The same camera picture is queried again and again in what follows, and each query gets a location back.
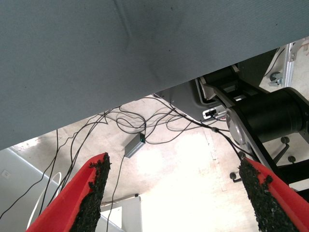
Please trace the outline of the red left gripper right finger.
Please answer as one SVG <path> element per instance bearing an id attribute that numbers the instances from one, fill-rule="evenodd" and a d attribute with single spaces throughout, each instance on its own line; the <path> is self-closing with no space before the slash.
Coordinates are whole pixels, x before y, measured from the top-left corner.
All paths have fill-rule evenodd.
<path id="1" fill-rule="evenodd" d="M 264 165 L 244 158 L 239 175 L 260 232 L 307 232 L 309 203 Z"/>

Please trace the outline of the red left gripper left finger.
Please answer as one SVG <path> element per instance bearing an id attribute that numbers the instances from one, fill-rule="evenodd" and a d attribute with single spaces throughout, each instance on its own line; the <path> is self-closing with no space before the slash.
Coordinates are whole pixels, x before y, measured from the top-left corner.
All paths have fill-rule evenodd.
<path id="1" fill-rule="evenodd" d="M 110 164 L 108 153 L 89 159 L 27 231 L 94 232 Z"/>

